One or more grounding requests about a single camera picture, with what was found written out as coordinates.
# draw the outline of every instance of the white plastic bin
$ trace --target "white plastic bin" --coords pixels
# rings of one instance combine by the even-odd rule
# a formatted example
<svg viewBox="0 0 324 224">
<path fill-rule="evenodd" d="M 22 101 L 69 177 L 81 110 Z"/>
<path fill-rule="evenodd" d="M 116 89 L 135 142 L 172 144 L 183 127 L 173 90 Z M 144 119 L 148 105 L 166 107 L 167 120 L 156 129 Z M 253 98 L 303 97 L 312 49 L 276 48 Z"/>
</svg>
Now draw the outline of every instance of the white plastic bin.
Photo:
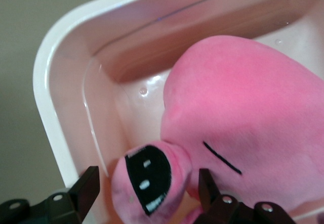
<svg viewBox="0 0 324 224">
<path fill-rule="evenodd" d="M 110 197 L 117 158 L 159 139 L 169 70 L 216 34 L 260 41 L 324 78 L 324 0 L 95 0 L 48 32 L 35 60 L 35 99 L 65 185 L 100 167 L 89 223 L 121 223 Z M 171 223 L 198 204 L 185 200 Z M 291 215 L 312 224 L 322 210 L 324 199 Z"/>
</svg>

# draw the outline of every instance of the gray surface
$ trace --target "gray surface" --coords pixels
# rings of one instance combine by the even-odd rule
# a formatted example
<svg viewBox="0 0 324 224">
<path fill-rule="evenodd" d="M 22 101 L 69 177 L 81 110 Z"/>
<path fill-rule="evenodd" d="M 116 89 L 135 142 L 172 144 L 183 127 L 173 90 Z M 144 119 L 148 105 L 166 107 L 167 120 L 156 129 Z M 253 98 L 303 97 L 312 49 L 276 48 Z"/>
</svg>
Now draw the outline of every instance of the gray surface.
<svg viewBox="0 0 324 224">
<path fill-rule="evenodd" d="M 0 203 L 36 204 L 63 181 L 32 90 L 34 59 L 50 27 L 91 0 L 0 0 Z"/>
</svg>

